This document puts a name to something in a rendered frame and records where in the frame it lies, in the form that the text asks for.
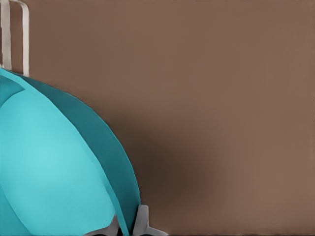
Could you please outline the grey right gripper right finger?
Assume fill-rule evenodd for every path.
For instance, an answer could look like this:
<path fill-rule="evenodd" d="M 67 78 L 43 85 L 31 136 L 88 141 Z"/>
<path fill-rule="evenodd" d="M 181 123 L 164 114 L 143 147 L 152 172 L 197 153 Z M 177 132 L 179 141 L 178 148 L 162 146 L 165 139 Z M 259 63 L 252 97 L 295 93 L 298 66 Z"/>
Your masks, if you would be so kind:
<path fill-rule="evenodd" d="M 168 235 L 168 233 L 149 226 L 149 207 L 140 205 L 133 228 L 133 235 Z"/>

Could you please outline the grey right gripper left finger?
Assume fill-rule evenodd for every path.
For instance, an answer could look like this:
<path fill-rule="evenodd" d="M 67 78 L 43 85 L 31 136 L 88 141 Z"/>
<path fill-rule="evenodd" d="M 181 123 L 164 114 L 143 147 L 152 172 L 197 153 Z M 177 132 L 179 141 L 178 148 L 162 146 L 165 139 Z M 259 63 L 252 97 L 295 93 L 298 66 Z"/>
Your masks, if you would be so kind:
<path fill-rule="evenodd" d="M 117 216 L 114 215 L 111 223 L 102 229 L 91 231 L 86 233 L 86 236 L 117 236 L 120 226 L 117 220 Z"/>

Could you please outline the teal round plate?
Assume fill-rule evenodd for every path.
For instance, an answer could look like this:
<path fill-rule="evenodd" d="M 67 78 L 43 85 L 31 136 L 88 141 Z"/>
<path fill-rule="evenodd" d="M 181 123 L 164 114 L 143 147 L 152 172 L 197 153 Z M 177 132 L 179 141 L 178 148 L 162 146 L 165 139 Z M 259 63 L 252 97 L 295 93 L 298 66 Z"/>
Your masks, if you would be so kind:
<path fill-rule="evenodd" d="M 130 235 L 139 205 L 128 156 L 93 109 L 0 69 L 0 236 L 83 236 L 114 217 Z"/>

